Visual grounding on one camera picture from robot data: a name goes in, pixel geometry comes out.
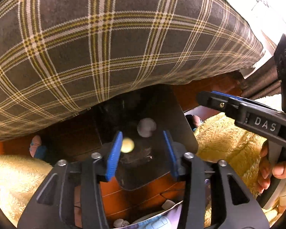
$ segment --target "yellow fluffy blanket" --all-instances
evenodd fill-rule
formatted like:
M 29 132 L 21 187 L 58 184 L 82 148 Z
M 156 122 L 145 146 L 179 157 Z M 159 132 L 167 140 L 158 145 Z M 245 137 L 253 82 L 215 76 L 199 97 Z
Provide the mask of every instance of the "yellow fluffy blanket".
M 258 101 L 281 110 L 281 96 Z M 198 156 L 204 160 L 225 159 L 243 179 L 253 195 L 260 160 L 259 152 L 265 138 L 234 125 L 223 113 L 207 119 L 196 131 Z M 0 156 L 0 207 L 10 221 L 18 220 L 33 193 L 51 170 L 47 163 L 18 156 Z M 276 205 L 264 211 L 272 225 L 279 217 Z M 205 226 L 210 225 L 211 208 L 207 207 Z

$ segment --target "brown plaid pattern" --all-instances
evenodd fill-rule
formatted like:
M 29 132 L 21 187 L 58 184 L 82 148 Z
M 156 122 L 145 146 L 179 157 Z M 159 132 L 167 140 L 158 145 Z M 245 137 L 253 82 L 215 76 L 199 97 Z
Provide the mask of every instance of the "brown plaid pattern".
M 262 48 L 225 0 L 3 0 L 0 140 L 133 89 L 251 66 Z

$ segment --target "silver rivet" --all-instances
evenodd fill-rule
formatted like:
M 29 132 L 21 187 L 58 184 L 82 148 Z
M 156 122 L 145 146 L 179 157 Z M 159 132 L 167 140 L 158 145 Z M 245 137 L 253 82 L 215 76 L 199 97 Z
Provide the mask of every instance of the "silver rivet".
M 186 153 L 183 154 L 183 156 L 184 156 L 185 158 L 193 158 L 193 157 L 194 157 L 194 154 L 191 153 L 191 152 L 186 152 Z
M 225 167 L 225 166 L 227 166 L 228 163 L 225 160 L 221 159 L 218 161 L 218 164 L 222 167 Z
M 100 153 L 98 153 L 98 152 L 94 152 L 94 153 L 91 154 L 91 157 L 93 159 L 98 159 L 98 158 L 102 157 L 102 155 Z
M 57 162 L 58 166 L 65 166 L 67 164 L 67 161 L 64 159 L 61 159 Z

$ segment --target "wooden floor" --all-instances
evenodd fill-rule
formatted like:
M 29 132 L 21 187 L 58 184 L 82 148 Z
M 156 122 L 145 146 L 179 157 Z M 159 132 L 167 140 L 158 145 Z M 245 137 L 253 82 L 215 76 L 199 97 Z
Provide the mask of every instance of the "wooden floor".
M 198 106 L 196 95 L 200 91 L 216 90 L 233 95 L 241 94 L 237 81 L 229 74 L 192 81 L 187 85 L 172 86 L 172 89 L 183 111 Z M 204 119 L 212 115 L 212 112 L 204 108 L 197 110 L 197 113 L 196 115 L 203 114 Z M 59 152 L 59 157 L 68 161 L 84 160 L 101 147 L 92 113 L 88 111 L 35 134 L 2 142 L 0 154 L 30 156 L 30 142 L 36 134 L 42 138 L 46 137 L 49 144 Z M 131 222 L 148 213 L 159 211 L 165 201 L 165 198 L 160 195 L 161 192 L 183 188 L 184 183 L 175 183 L 169 174 L 135 191 L 121 189 L 115 179 L 109 183 L 102 183 L 104 209 L 109 225 L 112 226 L 113 221 L 118 218 Z M 168 192 L 165 193 L 165 197 L 178 200 L 182 197 L 182 193 L 182 191 Z M 76 197 L 76 202 L 79 202 L 79 196 Z

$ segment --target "human hand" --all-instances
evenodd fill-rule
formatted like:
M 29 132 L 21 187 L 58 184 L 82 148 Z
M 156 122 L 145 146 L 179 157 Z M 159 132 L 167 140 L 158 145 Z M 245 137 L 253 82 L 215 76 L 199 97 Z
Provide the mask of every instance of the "human hand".
M 259 163 L 259 171 L 256 180 L 256 186 L 260 193 L 264 191 L 264 189 L 269 188 L 270 185 L 270 177 L 269 174 L 272 171 L 272 174 L 278 179 L 286 178 L 286 161 L 277 163 L 273 168 L 271 167 L 268 159 L 268 141 L 266 140 L 263 144 L 263 147 L 260 152 L 260 156 L 262 157 Z M 279 212 L 283 213 L 286 209 L 286 195 L 280 197 L 279 203 Z

